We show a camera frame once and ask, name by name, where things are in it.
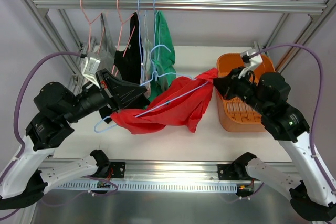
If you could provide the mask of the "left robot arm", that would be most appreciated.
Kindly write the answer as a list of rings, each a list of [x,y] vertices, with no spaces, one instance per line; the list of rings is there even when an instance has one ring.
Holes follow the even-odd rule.
[[[96,78],[96,84],[87,82],[78,95],[59,82],[50,82],[34,98],[39,112],[26,127],[23,150],[1,174],[1,210],[28,207],[55,187],[79,177],[107,176],[111,164],[102,150],[93,150],[63,167],[39,169],[74,132],[71,124],[105,106],[113,111],[124,109],[146,93],[146,87],[120,80],[106,69],[98,71]]]

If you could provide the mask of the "red tank top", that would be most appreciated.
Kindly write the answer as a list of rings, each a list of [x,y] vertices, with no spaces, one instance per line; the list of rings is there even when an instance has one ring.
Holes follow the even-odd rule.
[[[154,133],[166,126],[186,126],[190,132],[194,133],[212,99],[213,80],[217,77],[218,69],[216,68],[211,68],[199,74],[196,78],[200,80],[195,82],[185,77],[178,77],[146,109],[122,109],[119,112],[112,113],[111,119],[117,126],[127,129],[132,134]],[[174,101],[167,107],[162,107],[139,118],[135,117],[158,105],[158,103],[194,89],[206,80],[209,82],[207,85]]]

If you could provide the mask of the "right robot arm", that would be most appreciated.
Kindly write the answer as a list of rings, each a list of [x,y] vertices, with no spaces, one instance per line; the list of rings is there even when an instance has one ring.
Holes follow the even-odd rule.
[[[230,171],[240,180],[255,178],[281,193],[303,219],[330,222],[335,218],[335,180],[318,159],[312,129],[303,114],[287,102],[290,85],[277,72],[266,72],[259,82],[240,77],[242,68],[215,78],[214,87],[225,100],[240,98],[261,115],[261,123],[290,156],[300,178],[265,164],[246,152],[235,159]]]

